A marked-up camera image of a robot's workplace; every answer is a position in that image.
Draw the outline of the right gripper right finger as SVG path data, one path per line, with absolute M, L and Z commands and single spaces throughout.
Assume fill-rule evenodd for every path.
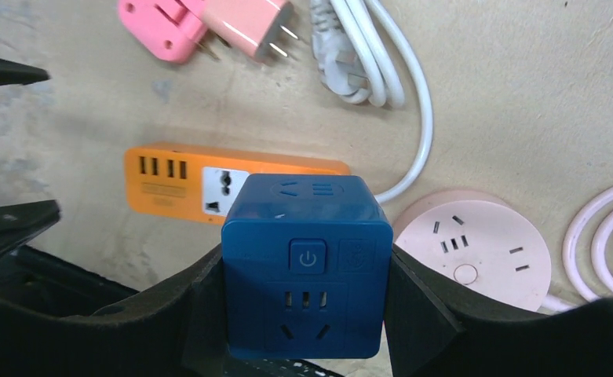
M 546 315 L 476 293 L 392 250 L 395 376 L 613 376 L 613 298 Z

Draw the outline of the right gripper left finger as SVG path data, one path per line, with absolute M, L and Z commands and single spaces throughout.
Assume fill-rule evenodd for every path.
M 0 299 L 0 376 L 221 376 L 228 352 L 221 249 L 89 316 Z

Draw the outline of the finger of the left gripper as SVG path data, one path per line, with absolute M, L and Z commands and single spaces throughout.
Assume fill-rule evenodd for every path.
M 48 71 L 42 68 L 0 59 L 0 86 L 26 86 L 49 79 Z
M 22 247 L 59 220 L 54 199 L 0 207 L 0 278 L 14 268 Z

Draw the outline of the pink round power strip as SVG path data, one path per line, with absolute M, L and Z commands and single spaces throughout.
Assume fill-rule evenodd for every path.
M 549 248 L 535 226 L 497 196 L 435 192 L 411 204 L 393 229 L 395 244 L 460 285 L 530 311 L 545 301 Z

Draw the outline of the blue cube socket adapter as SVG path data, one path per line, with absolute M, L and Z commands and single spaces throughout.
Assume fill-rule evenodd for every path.
M 375 356 L 392 241 L 360 177 L 249 176 L 221 230 L 231 355 Z

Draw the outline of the orange power strip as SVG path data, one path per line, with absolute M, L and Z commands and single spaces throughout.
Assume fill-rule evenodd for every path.
M 251 174 L 349 175 L 332 159 L 158 142 L 123 157 L 126 199 L 142 214 L 221 225 Z

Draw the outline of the light pink small plug adapter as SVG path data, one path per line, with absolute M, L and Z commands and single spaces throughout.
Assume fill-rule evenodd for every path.
M 287 0 L 192 0 L 184 4 L 210 31 L 258 63 L 273 55 L 288 58 L 279 46 L 283 36 L 300 39 L 289 29 L 295 9 Z

